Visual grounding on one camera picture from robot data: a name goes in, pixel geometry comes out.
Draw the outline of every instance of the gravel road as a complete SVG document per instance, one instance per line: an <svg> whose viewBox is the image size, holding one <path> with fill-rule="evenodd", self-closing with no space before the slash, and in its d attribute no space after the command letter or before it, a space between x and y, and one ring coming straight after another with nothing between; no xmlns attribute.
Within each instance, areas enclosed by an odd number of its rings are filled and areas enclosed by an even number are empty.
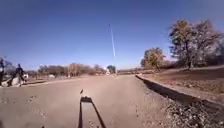
<svg viewBox="0 0 224 128"><path fill-rule="evenodd" d="M178 126L168 112L172 104L134 76L1 88L0 127L175 128Z"/></svg>

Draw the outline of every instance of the blue sky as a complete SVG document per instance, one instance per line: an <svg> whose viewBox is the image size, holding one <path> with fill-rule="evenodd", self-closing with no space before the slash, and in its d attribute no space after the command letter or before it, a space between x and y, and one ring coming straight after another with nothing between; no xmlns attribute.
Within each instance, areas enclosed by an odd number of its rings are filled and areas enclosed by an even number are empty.
<svg viewBox="0 0 224 128"><path fill-rule="evenodd" d="M0 55L25 69L72 62L139 66L144 51L170 59L169 26L178 19L210 19L224 31L223 0L1 0Z"/></svg>

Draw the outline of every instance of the person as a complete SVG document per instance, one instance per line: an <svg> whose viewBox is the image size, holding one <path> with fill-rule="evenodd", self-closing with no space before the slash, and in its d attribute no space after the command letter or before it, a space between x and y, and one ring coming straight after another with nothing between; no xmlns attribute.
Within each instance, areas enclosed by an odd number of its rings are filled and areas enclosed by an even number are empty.
<svg viewBox="0 0 224 128"><path fill-rule="evenodd" d="M24 70L23 68L21 67L20 64L18 64L17 68L16 68L16 75L19 75L19 78L25 82L25 79L23 78L23 74L24 74Z"/></svg>
<svg viewBox="0 0 224 128"><path fill-rule="evenodd" d="M3 76L4 76L4 60L2 58L0 58L0 86L2 86L2 80L3 80Z"/></svg>

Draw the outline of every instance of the utility pole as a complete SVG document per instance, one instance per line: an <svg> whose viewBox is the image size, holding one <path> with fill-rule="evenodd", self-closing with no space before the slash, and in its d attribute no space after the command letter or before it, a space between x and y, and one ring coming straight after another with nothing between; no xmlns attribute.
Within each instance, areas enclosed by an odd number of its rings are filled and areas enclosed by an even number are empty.
<svg viewBox="0 0 224 128"><path fill-rule="evenodd" d="M111 33L111 41L112 41L112 46L113 46L115 74L117 75L117 67L116 67L116 52L115 52L115 45L114 45L114 35L113 35L113 31L112 31L112 28L111 28L110 24L109 24L109 27L110 27L110 33Z"/></svg>

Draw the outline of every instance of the green tree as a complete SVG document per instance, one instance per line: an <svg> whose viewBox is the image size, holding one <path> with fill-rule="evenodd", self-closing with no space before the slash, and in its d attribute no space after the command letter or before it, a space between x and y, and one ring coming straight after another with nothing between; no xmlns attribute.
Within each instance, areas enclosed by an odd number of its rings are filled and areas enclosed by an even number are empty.
<svg viewBox="0 0 224 128"><path fill-rule="evenodd" d="M206 51L222 39L222 33L214 30L210 21L192 25L187 20L178 20L171 26L170 47L173 57L185 62L190 69L204 63Z"/></svg>
<svg viewBox="0 0 224 128"><path fill-rule="evenodd" d="M193 62L195 34L192 25L187 20L178 20L171 26L169 35L172 42L171 53L179 60L184 59L188 68L191 68Z"/></svg>
<svg viewBox="0 0 224 128"><path fill-rule="evenodd" d="M145 51L144 59L141 60L141 66L144 68L153 67L159 70L164 59L163 51L160 48L151 48Z"/></svg>

